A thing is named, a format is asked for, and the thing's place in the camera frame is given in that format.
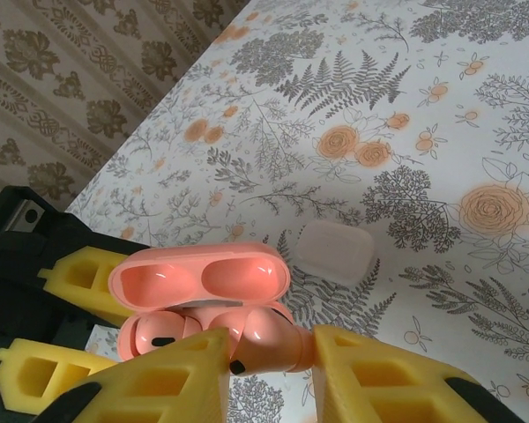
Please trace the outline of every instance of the brown damask pattern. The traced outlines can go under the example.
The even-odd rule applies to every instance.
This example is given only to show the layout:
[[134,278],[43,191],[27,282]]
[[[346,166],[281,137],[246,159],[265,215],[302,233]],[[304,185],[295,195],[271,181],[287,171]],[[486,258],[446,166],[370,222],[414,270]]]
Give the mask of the brown damask pattern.
[[241,9],[231,3],[0,0],[0,189],[66,206]]
[[[94,8],[102,14],[112,9],[113,2],[94,1]],[[56,28],[97,66],[109,80],[122,90],[135,104],[148,112],[156,102],[156,96],[147,90],[118,60],[108,46],[97,37],[93,30],[86,27],[77,15],[66,6],[56,7],[59,0],[34,0],[35,9],[50,19]]]
[[0,107],[11,112],[29,128],[35,130],[54,145],[68,152],[74,159],[87,164],[94,171],[100,170],[107,157],[40,108],[33,101],[18,92],[0,78]]

